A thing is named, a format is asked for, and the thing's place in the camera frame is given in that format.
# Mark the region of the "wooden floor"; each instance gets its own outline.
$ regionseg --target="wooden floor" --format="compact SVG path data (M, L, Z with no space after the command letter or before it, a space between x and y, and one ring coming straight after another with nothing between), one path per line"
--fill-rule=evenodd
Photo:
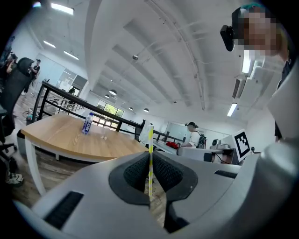
M32 97L32 92L33 90L30 88L27 96L20 96L18 99L14 108L14 115L17 116L15 119L15 130L6 138L6 143L13 142L17 144L16 134L22 127L26 125L24 112L29 108L34 107L36 98ZM40 195L32 180L27 159L25 156L21 156L19 152L14 153L12 149L10 149L9 154L17 160L19 167L17 173L21 173L24 176L24 184L19 188L12 188L13 197L24 203L26 206L31 207L40 198ZM73 173L89 165L83 162L71 161L65 158L57 161L53 155L46 154L39 150L36 150L36 159L46 191L54 188ZM150 211L158 223L163 226L166 194L161 185L158 183L157 179L154 180L154 182L153 200L151 201ZM148 182L146 184L145 193L148 194Z

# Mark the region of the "cable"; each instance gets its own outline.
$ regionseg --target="cable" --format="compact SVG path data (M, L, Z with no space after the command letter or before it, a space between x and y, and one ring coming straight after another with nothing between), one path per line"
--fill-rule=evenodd
M230 163L228 163L228 162L223 161L223 160L219 157L218 154L215 154L215 155L217 155L217 157L220 159L221 162L224 162L224 163L226 163L226 164L230 164Z

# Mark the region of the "sneaker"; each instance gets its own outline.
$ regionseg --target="sneaker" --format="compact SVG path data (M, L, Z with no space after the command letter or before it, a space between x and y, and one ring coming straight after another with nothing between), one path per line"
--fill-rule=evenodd
M19 187L23 184L24 178L22 174L15 174L8 172L7 179L5 181L7 184Z

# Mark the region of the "white table leg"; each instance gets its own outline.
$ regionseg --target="white table leg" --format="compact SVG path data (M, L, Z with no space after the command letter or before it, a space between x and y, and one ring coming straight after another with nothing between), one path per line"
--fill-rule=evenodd
M25 137L25 146L26 146L28 165L29 165L29 169L33 181L37 187L39 194L44 195L46 193L46 189L43 186L43 182L38 171L37 162L36 162L36 149L34 148L34 145L26 137Z

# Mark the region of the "black railing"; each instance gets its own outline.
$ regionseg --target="black railing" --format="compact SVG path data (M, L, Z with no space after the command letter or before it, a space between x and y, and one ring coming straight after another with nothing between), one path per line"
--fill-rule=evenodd
M59 104L57 102L57 99L55 99L55 100L47 99L50 92L53 92L63 98L61 104ZM41 98L43 98L43 100L42 100L41 107L39 108L39 103L40 103ZM67 93L66 91L60 90L44 81L43 81L40 91L36 97L36 103L35 103L33 113L32 113L32 123L35 122L36 120L41 120L43 118L43 114L46 114L48 116L52 115L51 113L45 111L46 103L49 105L52 105L58 109L58 110L54 111L54 113L55 112L61 113L62 111L64 111L68 114L73 114L82 119L85 119L85 117L80 114L77 114L76 111L83 109L83 108L89 109L89 110L93 111L94 116L99 117L100 119L103 119L105 121L104 123L101 123L100 119L99 119L99 121L93 120L93 122L95 124L102 125L103 127L108 127L110 129L115 129L117 132L122 131L122 132L126 132L129 134L134 134L135 138L137 136L139 136L139 134L136 132L136 129L137 128L141 129L140 124L135 123L131 120L124 119L117 115L111 114L107 111L104 111L94 105L87 103L86 101L82 100L81 98L71 95L70 93ZM37 117L37 109L38 108L40 109L40 112ZM122 124L127 124L127 125L135 127L135 132L133 133L131 131L121 129ZM165 141L165 142L167 141L167 139L172 139L174 141L184 141L184 140L169 136L169 132L167 132L167 134L163 134L163 133L160 133L160 132L154 130L154 133L158 134L158 137L155 138L155 140L157 140L157 141L161 137L164 137L163 141Z

